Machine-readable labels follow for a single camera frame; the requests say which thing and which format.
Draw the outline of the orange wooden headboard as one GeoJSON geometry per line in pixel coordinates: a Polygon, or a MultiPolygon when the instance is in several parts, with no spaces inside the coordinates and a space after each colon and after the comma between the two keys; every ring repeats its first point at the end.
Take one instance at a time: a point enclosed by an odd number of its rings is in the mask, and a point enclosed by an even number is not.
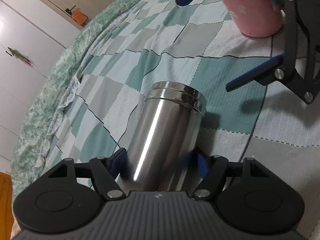
{"type": "Polygon", "coordinates": [[[0,175],[0,239],[10,239],[14,218],[12,215],[11,176],[1,172],[0,175]]]}

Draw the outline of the plain stainless steel cup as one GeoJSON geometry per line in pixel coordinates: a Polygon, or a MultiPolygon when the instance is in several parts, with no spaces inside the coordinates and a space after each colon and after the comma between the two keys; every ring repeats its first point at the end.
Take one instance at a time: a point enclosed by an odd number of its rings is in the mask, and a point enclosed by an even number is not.
{"type": "Polygon", "coordinates": [[[178,82],[153,84],[119,178],[123,191],[180,191],[205,113],[198,90],[178,82]]]}

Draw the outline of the orange hanging door bag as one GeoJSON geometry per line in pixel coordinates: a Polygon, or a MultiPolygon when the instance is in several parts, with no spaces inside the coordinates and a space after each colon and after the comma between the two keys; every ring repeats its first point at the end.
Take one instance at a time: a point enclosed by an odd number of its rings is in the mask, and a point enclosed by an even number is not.
{"type": "Polygon", "coordinates": [[[71,17],[80,26],[84,27],[87,24],[88,17],[79,10],[73,11],[71,17]]]}

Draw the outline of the green floral quilt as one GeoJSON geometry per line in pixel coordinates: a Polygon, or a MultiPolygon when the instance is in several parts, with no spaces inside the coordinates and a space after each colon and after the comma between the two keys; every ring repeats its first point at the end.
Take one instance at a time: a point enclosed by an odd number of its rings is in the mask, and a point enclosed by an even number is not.
{"type": "Polygon", "coordinates": [[[101,11],[67,47],[53,67],[39,96],[29,108],[11,163],[12,197],[34,182],[44,167],[63,110],[75,98],[82,70],[93,48],[120,26],[142,0],[116,0],[101,11]]]}

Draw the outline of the hanging ornament on wardrobe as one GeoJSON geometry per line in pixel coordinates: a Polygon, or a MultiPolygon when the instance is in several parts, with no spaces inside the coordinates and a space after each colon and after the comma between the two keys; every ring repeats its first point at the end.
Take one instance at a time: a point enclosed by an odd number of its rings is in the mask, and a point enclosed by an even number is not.
{"type": "Polygon", "coordinates": [[[10,56],[15,57],[16,59],[22,61],[23,63],[25,63],[26,65],[28,65],[31,68],[34,67],[32,61],[28,57],[21,54],[18,50],[8,47],[8,51],[9,51],[10,56]]]}

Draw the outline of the white built-in wardrobe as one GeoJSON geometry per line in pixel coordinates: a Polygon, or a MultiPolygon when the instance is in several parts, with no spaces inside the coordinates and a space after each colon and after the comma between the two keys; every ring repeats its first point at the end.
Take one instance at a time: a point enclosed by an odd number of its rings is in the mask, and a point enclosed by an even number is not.
{"type": "Polygon", "coordinates": [[[1,0],[1,162],[11,161],[27,110],[78,33],[39,0],[1,0]],[[34,67],[10,56],[8,47],[34,67]]]}

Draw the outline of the pink steel cup with text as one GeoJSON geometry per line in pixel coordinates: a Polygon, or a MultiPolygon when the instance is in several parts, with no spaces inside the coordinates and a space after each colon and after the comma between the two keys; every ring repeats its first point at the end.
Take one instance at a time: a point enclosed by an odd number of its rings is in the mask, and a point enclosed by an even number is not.
{"type": "Polygon", "coordinates": [[[221,0],[237,28],[253,38],[269,37],[283,26],[283,16],[271,0],[221,0]]]}

